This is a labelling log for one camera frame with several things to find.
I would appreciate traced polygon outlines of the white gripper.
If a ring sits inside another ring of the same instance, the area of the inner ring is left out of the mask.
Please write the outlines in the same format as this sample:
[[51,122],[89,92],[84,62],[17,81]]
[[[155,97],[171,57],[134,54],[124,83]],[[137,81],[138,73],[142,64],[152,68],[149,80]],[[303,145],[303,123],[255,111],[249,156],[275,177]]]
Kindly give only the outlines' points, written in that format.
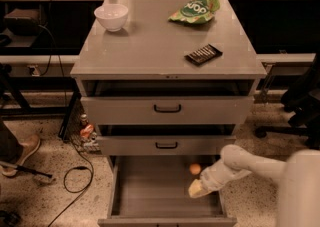
[[228,182],[238,180],[250,175],[248,170],[236,170],[227,166],[221,159],[213,165],[206,167],[200,174],[200,179],[195,179],[188,188],[191,198],[200,198],[219,191]]

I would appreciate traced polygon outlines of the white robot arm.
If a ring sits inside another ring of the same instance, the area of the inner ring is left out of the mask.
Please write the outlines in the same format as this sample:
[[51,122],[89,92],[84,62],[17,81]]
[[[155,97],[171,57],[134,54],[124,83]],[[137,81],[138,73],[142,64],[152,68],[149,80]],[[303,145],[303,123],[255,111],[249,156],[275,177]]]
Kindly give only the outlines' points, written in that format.
[[188,188],[191,198],[221,190],[251,173],[278,185],[276,227],[320,227],[320,151],[304,149],[286,161],[249,153],[231,144]]

